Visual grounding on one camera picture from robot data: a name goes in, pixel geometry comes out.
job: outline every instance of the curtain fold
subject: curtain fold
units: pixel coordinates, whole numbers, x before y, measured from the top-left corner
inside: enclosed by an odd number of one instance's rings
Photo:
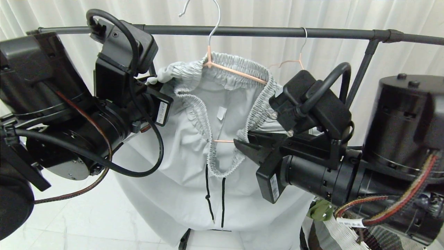
[[[213,1],[192,0],[179,18],[185,0],[0,0],[0,39],[23,36],[38,27],[83,26],[85,13],[100,8],[134,24],[215,25]],[[428,0],[219,0],[222,26],[307,27],[351,29],[397,29],[405,33],[444,36],[444,1]],[[100,44],[88,35],[61,35],[68,54],[89,89]],[[192,61],[206,53],[205,36],[155,35],[159,52],[156,68],[175,61]],[[350,62],[352,81],[367,46],[365,40],[307,39],[302,53],[305,69],[323,79],[339,63]],[[239,55],[264,66],[297,60],[304,38],[220,37],[212,38],[212,49]],[[272,72],[285,84],[299,70],[297,63],[284,64]],[[356,131],[350,145],[364,138],[378,81],[400,72],[444,75],[442,46],[395,43],[379,44],[352,105]],[[339,83],[332,89],[338,93]],[[1,114],[8,110],[1,107]]]

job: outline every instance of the clothing rack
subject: clothing rack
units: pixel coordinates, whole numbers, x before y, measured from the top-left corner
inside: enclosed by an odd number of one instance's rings
[[[207,36],[213,26],[170,26],[170,25],[145,25],[133,24],[135,27],[151,35],[185,35]],[[56,32],[63,34],[88,34],[91,32],[88,26],[77,27],[40,27],[31,33]],[[335,29],[335,28],[278,28],[278,27],[229,27],[220,26],[213,36],[254,36],[254,37],[309,37],[309,38],[336,38],[369,40],[361,65],[353,81],[347,97],[346,106],[349,108],[364,78],[365,72],[380,42],[412,42],[422,44],[444,45],[444,37],[423,36],[406,34],[394,29],[387,30],[360,30],[360,29]],[[155,74],[154,66],[150,68],[150,74]]]

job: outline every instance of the white tile floor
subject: white tile floor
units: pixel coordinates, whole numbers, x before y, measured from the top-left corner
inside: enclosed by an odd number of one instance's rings
[[[92,183],[44,172],[52,187],[36,199],[77,191]],[[187,250],[240,250],[230,232],[193,231]],[[437,242],[429,250],[443,250]],[[27,222],[0,242],[0,250],[177,250],[166,245],[139,216],[114,173],[79,197],[37,205]]]

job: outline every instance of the drawstring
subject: drawstring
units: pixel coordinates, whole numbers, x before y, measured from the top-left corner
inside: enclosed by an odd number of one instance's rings
[[[223,229],[224,217],[225,217],[225,178],[222,179],[222,222],[221,222],[222,229]]]
[[[208,201],[208,207],[210,209],[211,219],[214,222],[214,214],[213,214],[213,210],[211,209],[211,202],[210,202],[210,188],[208,187],[208,164],[206,165],[206,168],[205,168],[205,182],[206,182],[206,196],[205,196],[205,199]]]

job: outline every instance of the pink hanger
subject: pink hanger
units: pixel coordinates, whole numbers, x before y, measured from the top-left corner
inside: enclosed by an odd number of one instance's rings
[[[185,12],[186,12],[186,8],[188,7],[188,3],[189,3],[189,2],[190,2],[190,0],[186,1],[185,6],[183,7],[183,11],[182,11],[182,13],[179,14],[179,17],[181,17],[181,16],[183,16],[183,15],[185,14]],[[266,85],[267,82],[264,81],[264,80],[262,80],[262,79],[259,79],[259,78],[257,78],[257,77],[254,77],[254,76],[251,76],[251,75],[248,75],[248,74],[245,74],[245,73],[242,73],[242,72],[237,71],[237,70],[234,70],[234,69],[230,69],[230,68],[224,67],[224,66],[222,66],[222,65],[218,65],[218,64],[214,63],[214,62],[211,60],[211,37],[213,36],[213,34],[214,34],[214,32],[216,31],[216,29],[219,27],[219,24],[220,24],[220,22],[221,22],[221,8],[220,8],[219,3],[217,2],[217,0],[213,0],[213,2],[214,2],[214,3],[216,4],[216,6],[218,7],[219,19],[218,19],[218,22],[217,22],[216,26],[214,27],[214,29],[211,31],[210,35],[208,36],[208,47],[207,47],[208,61],[207,61],[203,66],[204,66],[204,67],[208,67],[208,68],[211,68],[211,67],[214,66],[214,67],[216,67],[216,68],[219,68],[219,69],[223,69],[223,70],[226,70],[226,71],[232,72],[232,73],[234,73],[234,74],[240,75],[240,76],[242,76],[242,77],[246,77],[246,78],[248,78],[248,79],[252,79],[252,80],[254,80],[254,81],[257,81],[257,82],[260,82],[260,83]]]
[[[301,50],[300,50],[300,52],[299,52],[299,60],[286,60],[286,61],[281,62],[280,64],[278,64],[278,63],[276,63],[276,64],[272,64],[272,65],[268,66],[268,68],[271,68],[271,67],[273,67],[273,66],[278,66],[278,65],[279,65],[278,68],[280,68],[280,67],[282,66],[282,64],[284,64],[284,63],[288,63],[288,62],[297,62],[297,63],[299,63],[299,65],[301,66],[301,69],[304,69],[304,65],[302,65],[302,61],[301,61],[301,58],[302,58],[302,49],[304,48],[305,44],[307,43],[307,37],[308,37],[308,34],[307,34],[307,30],[306,30],[304,27],[302,27],[302,28],[303,28],[304,31],[305,31],[305,41],[304,41],[304,44],[302,45]]]

